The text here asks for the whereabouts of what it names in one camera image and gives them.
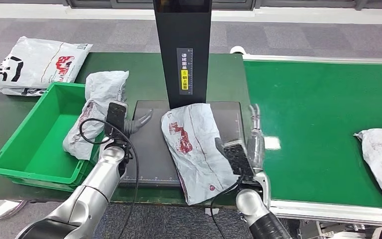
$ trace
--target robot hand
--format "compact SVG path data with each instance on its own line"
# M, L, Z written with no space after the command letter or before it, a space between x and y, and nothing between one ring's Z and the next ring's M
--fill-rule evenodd
M87 121L106 122L104 132L109 137L108 140L95 143L85 138L94 144L104 144L97 164L64 203L44 219L24 228L17 239L92 238L115 189L126 174L126 164L132 158L130 149L136 153L127 135L138 131L152 116L152 111L149 111L137 121L125 120L126 112L125 103L111 102L106 121L86 119L80 124L81 133L82 125Z
M270 181L263 170L264 138L260 127L258 105L251 105L253 128L247 140L223 143L220 138L215 144L220 153L229 161L232 171L240 175L236 196L236 206L247 222L255 239L291 238L278 218L269 211Z

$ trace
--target green table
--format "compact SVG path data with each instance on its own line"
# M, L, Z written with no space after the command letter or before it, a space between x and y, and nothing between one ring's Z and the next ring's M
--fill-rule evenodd
M265 169L272 185L271 210L279 217L382 226L382 192L352 136L382 127L382 60L243 58L210 56L207 100L239 101L247 135L246 106L250 100L260 105L269 146ZM90 53L76 82L109 70L130 71L130 105L167 99L159 54ZM156 84L150 88L149 81ZM0 95L0 148L36 101ZM131 117L133 107L129 109ZM0 199L62 201L68 195L0 177ZM112 199L128 202L131 195L130 189L119 189ZM138 198L141 203L185 204L181 190L174 188L142 188ZM231 207L234 196L219 203Z
M162 58L157 53L90 53L79 72L76 83L84 83L93 72L128 70L126 83L128 117L131 119L137 100L167 101ZM6 96L0 94L0 149L37 102L38 98ZM214 54L210 56L207 84L207 100L214 102L240 102L244 129L250 129L250 103L246 85L244 64L240 55ZM70 193L13 184L0 176L0 199L24 199L33 201L63 201ZM130 202L132 189L118 189L112 200ZM179 188L142 188L141 203L186 205ZM232 205L227 199L224 205Z

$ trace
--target red printed logo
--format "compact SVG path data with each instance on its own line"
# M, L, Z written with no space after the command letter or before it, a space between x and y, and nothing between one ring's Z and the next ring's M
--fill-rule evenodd
M68 70L75 59L74 56L60 56L56 62L56 69L58 70L59 81L64 79L64 76L68 73Z
M190 143L190 140L188 139L188 133L184 130L184 127L179 127L178 122L170 123L169 124L169 133L176 134L180 133L181 134L181 140L177 143L177 150L183 154L186 154L188 152L191 152L192 150L192 145Z

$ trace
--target floor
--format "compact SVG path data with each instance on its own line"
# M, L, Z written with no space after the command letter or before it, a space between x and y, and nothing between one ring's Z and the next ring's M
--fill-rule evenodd
M92 43L95 52L159 52L156 25L144 20L0 19L0 62L21 36ZM382 58L382 25L213 22L210 51L228 53L241 45L250 54ZM27 205L0 222L0 239L14 238L58 203ZM116 238L128 206L108 208L96 239ZM251 238L235 210L221 210L218 221L228 238ZM294 232L294 222L288 228ZM203 209L138 206L122 238L221 238Z

